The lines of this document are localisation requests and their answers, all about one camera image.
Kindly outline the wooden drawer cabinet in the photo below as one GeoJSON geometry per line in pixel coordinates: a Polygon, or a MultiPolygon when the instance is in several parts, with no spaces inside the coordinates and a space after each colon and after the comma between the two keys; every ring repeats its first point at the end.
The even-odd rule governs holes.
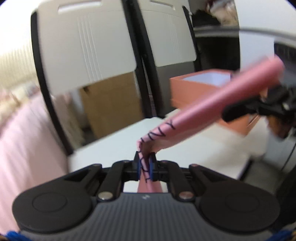
{"type": "Polygon", "coordinates": [[[108,78],[80,89],[90,127],[102,138],[144,118],[133,72],[108,78]]]}

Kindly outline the pink storage box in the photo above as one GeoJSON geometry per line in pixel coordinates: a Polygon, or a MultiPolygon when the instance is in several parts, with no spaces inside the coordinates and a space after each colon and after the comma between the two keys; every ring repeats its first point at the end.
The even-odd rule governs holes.
{"type": "MultiPolygon", "coordinates": [[[[170,78],[171,106],[182,109],[196,99],[205,97],[230,82],[232,72],[230,70],[210,69],[191,74],[170,78]]],[[[230,123],[223,120],[217,124],[236,133],[246,136],[260,120],[255,114],[245,115],[230,123]]]]}

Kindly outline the bed with pink sheet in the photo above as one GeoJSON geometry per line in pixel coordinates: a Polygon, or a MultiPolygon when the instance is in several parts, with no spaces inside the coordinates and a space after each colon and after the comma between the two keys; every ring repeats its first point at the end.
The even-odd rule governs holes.
{"type": "Polygon", "coordinates": [[[20,193],[67,172],[67,156],[36,94],[1,132],[1,232],[18,230],[11,207],[20,193]]]}

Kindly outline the white black folding chair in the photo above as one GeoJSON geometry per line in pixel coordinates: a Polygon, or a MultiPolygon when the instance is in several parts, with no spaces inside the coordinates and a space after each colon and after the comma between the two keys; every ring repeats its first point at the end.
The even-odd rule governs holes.
{"type": "Polygon", "coordinates": [[[35,69],[50,118],[66,155],[74,152],[52,96],[134,72],[142,112],[152,107],[131,1],[45,1],[31,14],[35,69]]]}

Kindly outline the pink shopping bag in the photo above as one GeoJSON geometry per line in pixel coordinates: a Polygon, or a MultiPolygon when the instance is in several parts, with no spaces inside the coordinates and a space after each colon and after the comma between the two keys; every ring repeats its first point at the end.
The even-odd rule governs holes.
{"type": "Polygon", "coordinates": [[[280,82],[284,63],[273,56],[236,74],[225,86],[200,97],[171,116],[137,141],[141,164],[139,193],[162,192],[158,181],[150,173],[149,155],[169,148],[195,135],[222,116],[225,107],[258,96],[262,91],[280,82]]]}

